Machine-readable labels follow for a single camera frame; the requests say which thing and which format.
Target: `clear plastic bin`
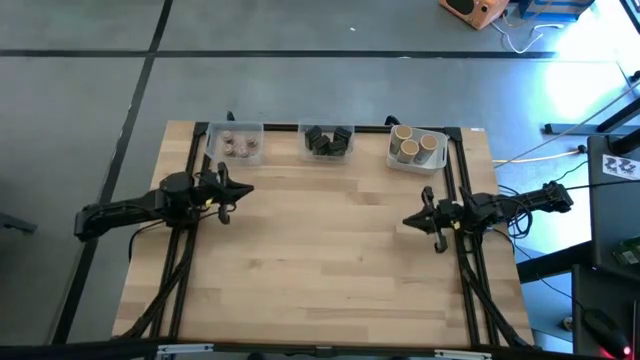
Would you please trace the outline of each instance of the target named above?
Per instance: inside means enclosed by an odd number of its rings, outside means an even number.
[[[314,155],[311,150],[307,149],[307,146],[305,144],[304,134],[307,132],[307,130],[311,129],[314,126],[320,127],[320,129],[322,129],[322,135],[327,135],[329,139],[332,141],[333,141],[333,132],[335,131],[336,128],[341,127],[345,130],[350,131],[351,139],[349,140],[349,144],[347,145],[347,150],[345,151],[344,156]],[[312,122],[298,123],[298,152],[300,154],[300,158],[304,161],[346,164],[351,159],[351,153],[353,152],[354,144],[355,144],[355,126],[353,125],[319,125],[317,123],[312,123]]]
[[[222,134],[225,131],[231,132],[233,136],[234,151],[244,146],[249,151],[249,156],[240,157],[239,155],[226,155],[224,153],[225,142]],[[247,145],[247,138],[253,137],[257,144],[255,147]],[[218,163],[224,161],[227,165],[247,165],[257,166],[262,164],[262,155],[264,147],[264,126],[261,123],[250,122],[212,122],[207,128],[207,142],[204,152],[209,156],[212,162]]]
[[[395,131],[395,127],[391,128],[391,134]],[[396,160],[396,155],[391,154],[391,152],[387,151],[387,166],[392,169],[409,171],[418,174],[424,175],[433,175],[440,171],[440,169],[447,166],[447,152],[449,151],[449,137],[443,133],[422,130],[417,128],[411,128],[411,139],[416,142],[420,142],[420,138],[423,135],[432,135],[438,140],[438,146],[435,151],[429,157],[429,160],[424,164],[417,164],[415,162],[410,162],[408,164],[401,163]],[[391,146],[391,135],[389,135],[389,147]]]

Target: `concrete floor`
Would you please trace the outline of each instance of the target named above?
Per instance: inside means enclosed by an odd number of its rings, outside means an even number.
[[[227,110],[239,121],[381,124],[394,114],[412,125],[483,127],[494,158],[509,158],[546,139],[544,123],[580,121],[628,89],[625,75],[640,64],[625,44],[640,40],[611,3],[564,30],[545,31],[532,51],[556,53],[546,60],[156,59],[113,199],[149,188],[166,121],[223,121]],[[0,344],[48,341],[80,249],[73,215],[97,198],[144,61],[3,57],[2,51],[147,50],[162,6],[162,0],[0,0],[0,211],[40,226],[34,236],[0,230]],[[532,26],[514,30],[514,42],[526,43]],[[160,50],[508,54],[496,31],[477,32],[430,0],[175,0]],[[633,99],[623,98],[594,123]],[[585,143],[566,137],[531,156]],[[526,191],[583,160],[509,165],[497,174],[502,184]],[[583,167],[564,183],[586,182]],[[520,245],[535,256],[588,240],[588,228],[568,233],[563,226],[589,216],[587,193],[572,196],[572,212],[536,215]],[[101,239],[70,341],[110,336],[132,232],[118,229]],[[570,292],[570,280],[560,282]],[[543,316],[536,299],[547,295],[557,307]],[[570,339],[554,321],[570,311],[568,299],[535,283],[525,287],[525,297],[534,328]]]

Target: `black box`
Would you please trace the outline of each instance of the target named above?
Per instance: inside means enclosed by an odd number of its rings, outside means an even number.
[[[313,148],[313,155],[327,155],[329,153],[329,137],[322,135],[316,141],[313,142],[311,147]]]
[[[333,132],[333,141],[342,140],[344,141],[345,145],[349,147],[349,141],[351,140],[351,135],[352,135],[351,131],[338,126],[336,130]]]
[[[309,150],[313,150],[313,143],[316,142],[322,136],[322,129],[319,126],[314,126],[304,133],[304,145]]]
[[[331,156],[344,156],[347,152],[347,144],[342,140],[334,140],[329,143],[329,155]]]

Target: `orange device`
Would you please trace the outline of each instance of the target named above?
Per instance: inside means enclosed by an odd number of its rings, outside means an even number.
[[[507,4],[509,0],[440,0],[440,5],[478,30],[500,17]]]

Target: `wooden tabletop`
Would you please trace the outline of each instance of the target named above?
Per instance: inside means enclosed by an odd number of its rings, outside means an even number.
[[[184,171],[193,126],[168,123],[151,188]],[[463,129],[463,140],[472,190],[497,192],[486,134]],[[432,237],[401,223],[421,209],[425,185],[436,199],[446,197],[444,175],[388,168],[387,144],[386,134],[355,134],[349,164],[323,165],[298,159],[296,133],[265,132],[263,165],[229,171],[255,191],[238,203],[230,225],[216,217],[200,224],[180,339],[469,346],[455,249],[436,254]],[[457,187],[456,153],[449,150]],[[169,234],[158,227],[136,239],[114,334],[126,331],[156,295]],[[445,235],[455,246],[452,234]],[[495,303],[532,343],[511,245],[487,234],[483,246]],[[173,298],[167,308],[162,334]]]

